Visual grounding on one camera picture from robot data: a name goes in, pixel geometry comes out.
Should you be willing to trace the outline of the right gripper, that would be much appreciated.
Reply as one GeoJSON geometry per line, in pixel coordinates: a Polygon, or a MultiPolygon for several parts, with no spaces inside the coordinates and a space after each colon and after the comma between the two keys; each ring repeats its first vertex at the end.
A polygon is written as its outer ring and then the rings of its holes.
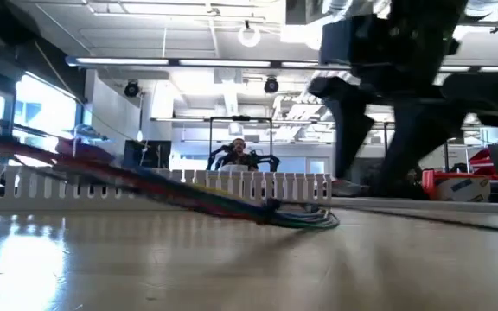
{"type": "MultiPolygon", "coordinates": [[[[385,19],[371,10],[356,16],[359,87],[339,77],[317,77],[308,87],[335,121],[336,179],[351,169],[374,125],[366,115],[370,96],[429,89],[466,5],[466,0],[394,0],[385,19]]],[[[498,127],[498,73],[455,73],[444,80],[439,93],[436,104],[394,107],[395,132],[372,183],[373,197],[425,197],[408,174],[420,160],[461,134],[468,114],[498,127]]]]}

